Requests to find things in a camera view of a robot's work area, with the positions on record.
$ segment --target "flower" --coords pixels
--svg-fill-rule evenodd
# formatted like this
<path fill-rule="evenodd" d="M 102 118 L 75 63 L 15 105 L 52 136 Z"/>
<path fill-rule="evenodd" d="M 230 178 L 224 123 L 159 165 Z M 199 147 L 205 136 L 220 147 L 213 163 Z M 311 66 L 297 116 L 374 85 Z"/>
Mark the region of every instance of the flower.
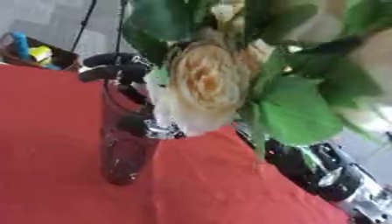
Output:
<path fill-rule="evenodd" d="M 169 71 L 154 115 L 159 125 L 173 121 L 189 137 L 230 124 L 247 96 L 250 71 L 214 31 L 177 55 Z"/>
<path fill-rule="evenodd" d="M 382 90 L 382 94 L 357 99 L 357 109 L 339 108 L 347 120 L 371 131 L 392 130 L 392 29 L 371 37 L 351 58 L 364 68 Z"/>
<path fill-rule="evenodd" d="M 223 27 L 227 22 L 231 21 L 237 13 L 243 10 L 245 6 L 244 0 L 233 0 L 229 3 L 218 3 L 211 8 L 211 12 L 215 15 L 219 22 L 219 27 Z M 233 21 L 233 31 L 240 32 L 243 30 L 245 19 L 239 16 Z"/>

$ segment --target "black tripod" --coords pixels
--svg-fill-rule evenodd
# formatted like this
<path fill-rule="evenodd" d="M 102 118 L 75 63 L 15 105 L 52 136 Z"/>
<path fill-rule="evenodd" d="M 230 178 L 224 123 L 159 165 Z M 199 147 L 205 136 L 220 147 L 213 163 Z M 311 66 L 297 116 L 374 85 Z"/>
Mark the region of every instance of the black tripod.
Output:
<path fill-rule="evenodd" d="M 75 51 L 76 46 L 79 44 L 79 41 L 81 41 L 81 35 L 86 30 L 86 26 L 88 25 L 88 21 L 91 18 L 91 14 L 93 14 L 95 6 L 96 6 L 96 0 L 92 0 L 92 2 L 90 4 L 90 7 L 88 8 L 88 11 L 87 11 L 87 14 L 86 14 L 85 18 L 80 23 L 81 24 L 81 28 L 79 30 L 78 36 L 76 37 L 76 40 L 73 42 L 73 46 L 71 48 L 71 52 Z"/>

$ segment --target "table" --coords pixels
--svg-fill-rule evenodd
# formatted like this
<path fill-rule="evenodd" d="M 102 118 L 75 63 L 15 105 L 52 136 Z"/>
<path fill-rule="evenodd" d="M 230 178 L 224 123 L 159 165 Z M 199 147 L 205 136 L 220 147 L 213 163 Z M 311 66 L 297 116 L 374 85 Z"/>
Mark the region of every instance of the table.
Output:
<path fill-rule="evenodd" d="M 1 66 L 2 224 L 343 224 L 230 128 L 161 142 L 134 185 L 98 169 L 101 85 L 72 73 Z"/>

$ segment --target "rose leaf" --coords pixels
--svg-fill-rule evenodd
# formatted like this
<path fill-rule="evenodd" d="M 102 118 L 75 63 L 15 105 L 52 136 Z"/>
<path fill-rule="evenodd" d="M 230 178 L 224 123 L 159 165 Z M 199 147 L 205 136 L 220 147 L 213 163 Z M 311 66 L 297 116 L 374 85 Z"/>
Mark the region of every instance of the rose leaf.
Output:
<path fill-rule="evenodd" d="M 134 46 L 150 62 L 157 66 L 163 64 L 165 55 L 169 51 L 165 42 L 137 29 L 130 19 L 125 22 L 122 35 L 130 45 Z"/>
<path fill-rule="evenodd" d="M 184 0 L 134 1 L 131 23 L 156 39 L 176 41 L 191 34 L 192 13 Z"/>
<path fill-rule="evenodd" d="M 308 145 L 342 130 L 313 80 L 283 77 L 260 103 L 265 129 L 283 144 Z"/>
<path fill-rule="evenodd" d="M 255 85 L 252 87 L 251 98 L 258 101 L 263 97 L 265 87 L 270 84 L 287 66 L 284 53 L 277 47 L 264 64 L 258 74 Z"/>

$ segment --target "rose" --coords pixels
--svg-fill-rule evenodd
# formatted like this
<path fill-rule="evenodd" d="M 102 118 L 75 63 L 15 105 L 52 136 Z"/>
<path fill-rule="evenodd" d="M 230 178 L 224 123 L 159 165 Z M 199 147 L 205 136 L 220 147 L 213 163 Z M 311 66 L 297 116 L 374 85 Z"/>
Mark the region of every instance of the rose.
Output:
<path fill-rule="evenodd" d="M 207 33 L 172 61 L 170 84 L 154 111 L 160 125 L 173 121 L 189 137 L 230 124 L 249 87 L 248 68 L 220 34 Z"/>

